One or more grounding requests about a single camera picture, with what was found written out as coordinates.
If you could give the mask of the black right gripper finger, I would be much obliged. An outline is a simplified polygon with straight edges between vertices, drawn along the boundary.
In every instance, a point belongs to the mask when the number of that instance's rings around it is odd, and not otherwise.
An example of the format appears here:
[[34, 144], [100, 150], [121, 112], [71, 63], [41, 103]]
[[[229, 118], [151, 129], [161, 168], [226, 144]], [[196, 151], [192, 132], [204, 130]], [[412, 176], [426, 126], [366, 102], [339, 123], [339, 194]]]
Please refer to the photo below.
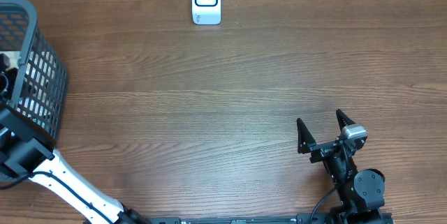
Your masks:
[[296, 123], [298, 128], [298, 153], [309, 153], [311, 147], [316, 145], [316, 141], [301, 118], [298, 118]]
[[355, 121], [346, 116], [346, 114], [341, 109], [336, 110], [336, 116], [340, 129], [340, 137], [344, 137], [344, 128], [346, 126], [355, 124]]

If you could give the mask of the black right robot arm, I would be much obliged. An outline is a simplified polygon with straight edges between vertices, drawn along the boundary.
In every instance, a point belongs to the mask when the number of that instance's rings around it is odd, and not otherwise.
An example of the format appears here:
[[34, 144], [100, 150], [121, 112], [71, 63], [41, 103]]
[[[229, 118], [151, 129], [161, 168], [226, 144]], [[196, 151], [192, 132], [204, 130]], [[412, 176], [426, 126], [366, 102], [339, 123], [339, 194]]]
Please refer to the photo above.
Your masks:
[[[367, 130], [361, 124], [336, 110], [340, 134], [335, 140], [317, 143], [304, 121], [296, 121], [298, 130], [298, 153], [309, 154], [311, 163], [322, 162], [330, 175], [333, 188], [315, 205], [308, 223], [391, 223], [390, 214], [383, 215], [385, 205], [385, 176], [379, 170], [359, 171], [353, 156], [362, 149], [367, 140]], [[333, 207], [323, 218], [317, 211], [333, 194], [337, 193], [341, 205]]]

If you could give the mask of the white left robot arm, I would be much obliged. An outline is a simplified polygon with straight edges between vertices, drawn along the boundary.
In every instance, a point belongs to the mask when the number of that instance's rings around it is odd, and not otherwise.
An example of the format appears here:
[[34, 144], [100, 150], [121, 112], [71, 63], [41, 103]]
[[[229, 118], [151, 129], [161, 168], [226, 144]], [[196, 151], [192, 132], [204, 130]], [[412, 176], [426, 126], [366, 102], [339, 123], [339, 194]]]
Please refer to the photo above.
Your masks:
[[90, 223], [146, 223], [90, 184], [56, 148], [67, 79], [53, 53], [1, 53], [1, 173], [11, 186], [30, 180], [46, 187]]

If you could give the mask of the white barcode scanner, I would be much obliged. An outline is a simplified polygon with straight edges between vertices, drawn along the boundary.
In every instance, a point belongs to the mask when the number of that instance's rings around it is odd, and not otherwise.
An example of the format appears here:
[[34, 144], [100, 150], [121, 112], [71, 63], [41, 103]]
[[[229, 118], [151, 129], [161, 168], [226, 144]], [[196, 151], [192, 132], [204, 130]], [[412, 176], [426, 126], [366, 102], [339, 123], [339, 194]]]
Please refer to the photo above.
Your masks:
[[197, 25], [221, 23], [221, 0], [191, 0], [192, 20]]

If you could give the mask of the black mesh basket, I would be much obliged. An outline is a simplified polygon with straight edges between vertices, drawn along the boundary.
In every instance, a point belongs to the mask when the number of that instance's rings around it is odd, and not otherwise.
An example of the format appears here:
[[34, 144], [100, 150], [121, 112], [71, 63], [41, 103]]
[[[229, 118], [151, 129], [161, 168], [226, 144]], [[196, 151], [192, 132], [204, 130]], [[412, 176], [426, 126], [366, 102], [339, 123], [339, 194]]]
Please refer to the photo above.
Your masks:
[[1, 102], [1, 180], [52, 156], [68, 86], [67, 68], [38, 28], [28, 0], [1, 0], [1, 53], [17, 52], [13, 109]]

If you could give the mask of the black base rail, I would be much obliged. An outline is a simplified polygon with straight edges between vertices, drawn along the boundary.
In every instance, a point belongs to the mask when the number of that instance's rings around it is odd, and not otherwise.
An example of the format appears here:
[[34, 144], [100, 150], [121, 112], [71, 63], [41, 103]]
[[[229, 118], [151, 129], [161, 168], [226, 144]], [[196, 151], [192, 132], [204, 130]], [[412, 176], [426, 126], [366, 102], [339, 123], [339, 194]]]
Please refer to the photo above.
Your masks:
[[[155, 217], [147, 218], [151, 224], [308, 224], [311, 214], [297, 214], [296, 216], [264, 216], [264, 217], [232, 217], [232, 218], [190, 218]], [[332, 223], [327, 214], [314, 214], [312, 223]], [[384, 214], [382, 221], [356, 221], [351, 223], [385, 223], [393, 224], [391, 214]]]

